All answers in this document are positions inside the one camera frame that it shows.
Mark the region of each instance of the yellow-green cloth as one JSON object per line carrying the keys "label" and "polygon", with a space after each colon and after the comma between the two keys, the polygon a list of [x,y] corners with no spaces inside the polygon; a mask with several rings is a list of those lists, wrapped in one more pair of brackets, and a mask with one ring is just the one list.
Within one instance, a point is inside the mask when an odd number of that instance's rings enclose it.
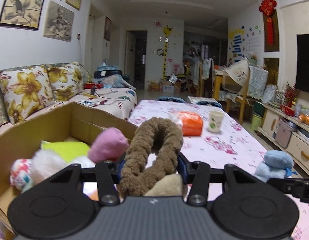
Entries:
{"label": "yellow-green cloth", "polygon": [[90,147],[84,142],[41,142],[42,150],[53,150],[67,163],[74,158],[86,156]]}

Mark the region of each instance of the paper cup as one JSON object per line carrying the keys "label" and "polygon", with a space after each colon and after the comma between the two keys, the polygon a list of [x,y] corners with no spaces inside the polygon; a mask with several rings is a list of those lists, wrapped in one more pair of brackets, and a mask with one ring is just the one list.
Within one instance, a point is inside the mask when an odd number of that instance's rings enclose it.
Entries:
{"label": "paper cup", "polygon": [[210,111],[208,131],[219,133],[223,117],[224,114],[220,111]]}

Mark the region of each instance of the red tassel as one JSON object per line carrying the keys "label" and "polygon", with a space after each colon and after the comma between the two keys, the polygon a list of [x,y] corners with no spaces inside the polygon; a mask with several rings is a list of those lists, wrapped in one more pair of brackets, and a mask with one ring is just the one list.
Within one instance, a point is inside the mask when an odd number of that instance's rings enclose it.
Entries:
{"label": "red tassel", "polygon": [[270,17],[267,18],[267,42],[270,46],[273,46],[273,24]]}

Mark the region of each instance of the television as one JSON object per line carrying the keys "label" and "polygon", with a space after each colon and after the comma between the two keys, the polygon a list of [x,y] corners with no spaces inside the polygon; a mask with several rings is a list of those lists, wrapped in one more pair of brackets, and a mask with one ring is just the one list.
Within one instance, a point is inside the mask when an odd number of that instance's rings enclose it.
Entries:
{"label": "television", "polygon": [[309,34],[299,34],[296,37],[298,44],[296,89],[309,93]]}

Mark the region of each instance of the orange tissue pack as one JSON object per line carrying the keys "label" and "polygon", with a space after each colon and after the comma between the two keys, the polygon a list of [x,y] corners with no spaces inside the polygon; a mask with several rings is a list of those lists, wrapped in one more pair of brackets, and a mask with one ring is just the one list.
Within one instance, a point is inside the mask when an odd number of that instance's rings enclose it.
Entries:
{"label": "orange tissue pack", "polygon": [[180,126],[184,136],[200,136],[203,127],[203,121],[200,115],[188,112],[179,111],[171,113],[171,120]]}

